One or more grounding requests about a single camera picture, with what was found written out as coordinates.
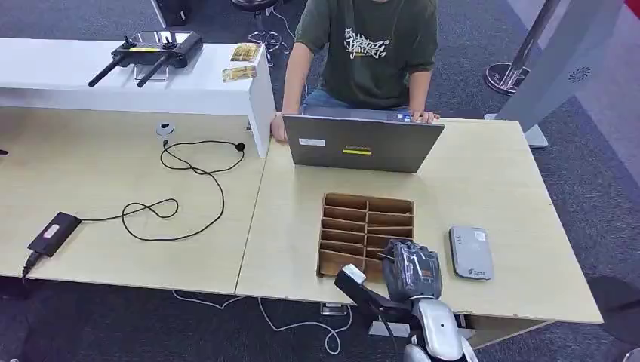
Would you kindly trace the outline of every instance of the laptop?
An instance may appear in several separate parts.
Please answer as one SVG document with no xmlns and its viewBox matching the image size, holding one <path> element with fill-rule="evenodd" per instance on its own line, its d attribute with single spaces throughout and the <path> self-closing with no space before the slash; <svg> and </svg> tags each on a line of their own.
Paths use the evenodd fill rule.
<svg viewBox="0 0 640 362">
<path fill-rule="evenodd" d="M 444 130 L 408 115 L 368 109 L 305 109 L 284 115 L 295 164 L 416 173 Z"/>
</svg>

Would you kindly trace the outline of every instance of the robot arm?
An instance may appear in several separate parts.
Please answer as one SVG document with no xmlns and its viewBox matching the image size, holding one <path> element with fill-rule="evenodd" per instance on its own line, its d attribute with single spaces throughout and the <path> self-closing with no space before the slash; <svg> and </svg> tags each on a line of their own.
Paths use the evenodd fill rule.
<svg viewBox="0 0 640 362">
<path fill-rule="evenodd" d="M 347 265 L 335 284 L 364 312 L 408 323 L 417 332 L 405 347 L 405 362 L 457 361 L 463 356 L 477 362 L 473 349 L 458 331 L 452 310 L 438 300 L 442 279 L 438 254 L 413 241 L 391 239 L 385 249 L 383 271 L 391 299 L 369 290 L 366 276 Z"/>
</svg>

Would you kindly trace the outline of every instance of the jeans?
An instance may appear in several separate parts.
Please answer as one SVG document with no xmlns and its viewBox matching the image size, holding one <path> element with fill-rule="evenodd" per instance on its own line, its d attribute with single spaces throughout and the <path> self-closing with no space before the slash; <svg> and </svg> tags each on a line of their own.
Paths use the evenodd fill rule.
<svg viewBox="0 0 640 362">
<path fill-rule="evenodd" d="M 314 90 L 302 103 L 303 109 L 306 107 L 325 107 L 325 108 L 355 108 L 348 103 L 333 98 L 325 90 L 318 88 Z M 406 112 L 407 106 L 399 106 L 386 108 L 387 111 Z"/>
</svg>

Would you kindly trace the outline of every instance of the laptop lid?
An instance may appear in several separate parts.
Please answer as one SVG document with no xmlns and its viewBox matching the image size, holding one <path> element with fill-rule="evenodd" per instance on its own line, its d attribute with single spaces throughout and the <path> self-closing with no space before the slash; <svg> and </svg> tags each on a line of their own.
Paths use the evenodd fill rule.
<svg viewBox="0 0 640 362">
<path fill-rule="evenodd" d="M 397 112 L 391 118 L 383 113 L 384 120 L 285 115 L 294 163 L 417 172 L 445 126 L 396 121 Z"/>
</svg>

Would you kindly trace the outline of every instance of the graphic print on t-shirt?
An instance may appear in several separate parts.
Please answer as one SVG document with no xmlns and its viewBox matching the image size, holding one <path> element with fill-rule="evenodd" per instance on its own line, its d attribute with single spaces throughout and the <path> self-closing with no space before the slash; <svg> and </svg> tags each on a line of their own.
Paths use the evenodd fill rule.
<svg viewBox="0 0 640 362">
<path fill-rule="evenodd" d="M 344 29 L 344 46 L 351 59 L 366 56 L 376 59 L 384 57 L 386 55 L 384 49 L 390 42 L 390 40 L 371 41 L 362 34 L 355 34 L 351 28 Z"/>
</svg>

